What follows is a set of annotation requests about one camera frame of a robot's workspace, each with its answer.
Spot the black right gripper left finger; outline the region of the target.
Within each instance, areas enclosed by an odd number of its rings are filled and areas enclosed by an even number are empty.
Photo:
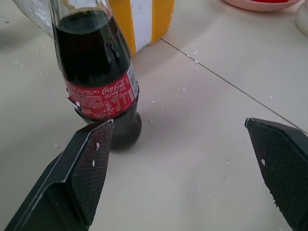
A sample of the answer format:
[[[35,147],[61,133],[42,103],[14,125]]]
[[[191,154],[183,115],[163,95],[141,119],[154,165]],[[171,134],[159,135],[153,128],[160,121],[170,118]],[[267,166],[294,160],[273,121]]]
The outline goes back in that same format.
[[[101,197],[112,120],[78,130],[45,168],[4,231],[89,231]]]

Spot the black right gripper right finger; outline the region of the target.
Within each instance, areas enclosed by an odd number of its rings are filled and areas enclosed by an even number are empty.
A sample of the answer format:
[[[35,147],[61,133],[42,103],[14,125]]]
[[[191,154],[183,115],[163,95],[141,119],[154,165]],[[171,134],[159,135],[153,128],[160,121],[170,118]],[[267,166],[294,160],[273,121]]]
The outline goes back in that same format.
[[[247,118],[262,178],[293,231],[308,231],[308,136],[277,122]]]

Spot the cola bottle with red label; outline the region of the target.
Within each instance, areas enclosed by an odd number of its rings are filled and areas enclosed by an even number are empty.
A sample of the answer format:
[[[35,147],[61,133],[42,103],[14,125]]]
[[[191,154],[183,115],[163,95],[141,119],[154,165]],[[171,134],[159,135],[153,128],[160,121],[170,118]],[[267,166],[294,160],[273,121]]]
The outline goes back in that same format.
[[[139,85],[108,0],[48,0],[55,52],[68,100],[87,123],[113,120],[111,149],[141,134]]]

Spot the yellow and white box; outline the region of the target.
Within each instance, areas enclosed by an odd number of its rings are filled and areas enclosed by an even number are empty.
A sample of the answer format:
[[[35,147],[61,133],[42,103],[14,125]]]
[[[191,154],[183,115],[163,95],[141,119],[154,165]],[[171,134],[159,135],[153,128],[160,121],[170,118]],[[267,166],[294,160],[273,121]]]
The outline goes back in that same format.
[[[175,0],[108,0],[132,55],[169,29]]]

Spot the white rounded object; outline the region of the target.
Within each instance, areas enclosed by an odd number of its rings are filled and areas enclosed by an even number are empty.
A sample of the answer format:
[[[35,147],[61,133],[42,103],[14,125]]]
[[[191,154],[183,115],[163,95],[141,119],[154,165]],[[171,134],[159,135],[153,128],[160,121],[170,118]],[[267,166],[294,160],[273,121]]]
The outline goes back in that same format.
[[[308,38],[308,0],[305,0],[297,9],[295,24],[299,32]]]

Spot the pink plate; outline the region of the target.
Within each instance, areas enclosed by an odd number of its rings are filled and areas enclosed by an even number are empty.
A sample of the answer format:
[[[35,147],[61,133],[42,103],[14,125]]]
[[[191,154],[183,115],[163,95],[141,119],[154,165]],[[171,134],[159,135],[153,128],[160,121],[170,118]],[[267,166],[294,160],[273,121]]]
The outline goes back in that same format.
[[[275,12],[287,9],[301,0],[224,0],[226,3],[240,9],[255,12]]]

